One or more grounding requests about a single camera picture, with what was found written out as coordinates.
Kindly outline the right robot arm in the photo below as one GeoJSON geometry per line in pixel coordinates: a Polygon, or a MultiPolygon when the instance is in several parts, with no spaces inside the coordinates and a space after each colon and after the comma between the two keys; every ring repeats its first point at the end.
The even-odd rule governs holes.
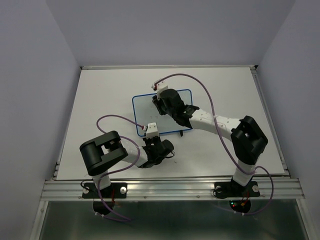
{"type": "Polygon", "coordinates": [[[170,116],[178,125],[194,130],[203,130],[218,135],[222,143],[232,143],[235,156],[231,158],[236,166],[229,182],[219,183],[213,190],[218,199],[242,197],[250,193],[256,164],[264,152],[268,139],[255,119],[229,118],[209,113],[198,106],[185,104],[174,89],[165,89],[152,98],[152,103],[161,116],[170,116]]]}

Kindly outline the blue framed whiteboard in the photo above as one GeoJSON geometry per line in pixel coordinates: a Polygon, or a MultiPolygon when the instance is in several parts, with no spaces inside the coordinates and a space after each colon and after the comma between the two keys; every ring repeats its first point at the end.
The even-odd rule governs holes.
{"type": "Polygon", "coordinates": [[[191,130],[188,127],[178,125],[170,116],[160,115],[153,104],[155,93],[135,95],[132,97],[134,120],[141,126],[156,123],[160,135],[179,133],[191,130]]]}

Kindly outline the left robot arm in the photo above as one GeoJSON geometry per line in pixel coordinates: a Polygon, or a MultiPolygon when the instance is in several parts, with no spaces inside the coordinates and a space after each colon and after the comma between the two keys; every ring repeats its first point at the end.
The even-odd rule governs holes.
{"type": "Polygon", "coordinates": [[[109,171],[121,161],[140,169],[148,169],[162,163],[174,151],[174,145],[167,139],[161,140],[157,133],[146,135],[144,145],[138,146],[133,140],[120,136],[113,130],[84,142],[80,153],[88,175],[94,182],[94,191],[100,197],[111,193],[109,175],[121,170],[109,171]]]}

